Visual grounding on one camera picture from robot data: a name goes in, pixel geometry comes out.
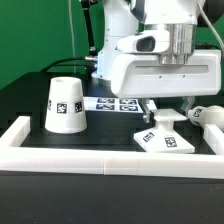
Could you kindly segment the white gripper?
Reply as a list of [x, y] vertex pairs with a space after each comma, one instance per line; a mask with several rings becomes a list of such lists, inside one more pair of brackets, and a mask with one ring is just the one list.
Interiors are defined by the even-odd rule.
[[[195, 103], [194, 96], [216, 95], [221, 89], [221, 53], [196, 50], [183, 65], [162, 65], [156, 55], [120, 54], [114, 60], [111, 91], [119, 98], [182, 97], [184, 115]], [[143, 119], [153, 115], [144, 99]]]

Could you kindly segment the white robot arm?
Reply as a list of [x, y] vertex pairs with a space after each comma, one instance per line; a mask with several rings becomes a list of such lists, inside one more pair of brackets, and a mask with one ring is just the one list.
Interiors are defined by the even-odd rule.
[[199, 26], [224, 14], [222, 0], [102, 0], [104, 45], [93, 80], [120, 99], [194, 98], [221, 89], [219, 50], [195, 48]]

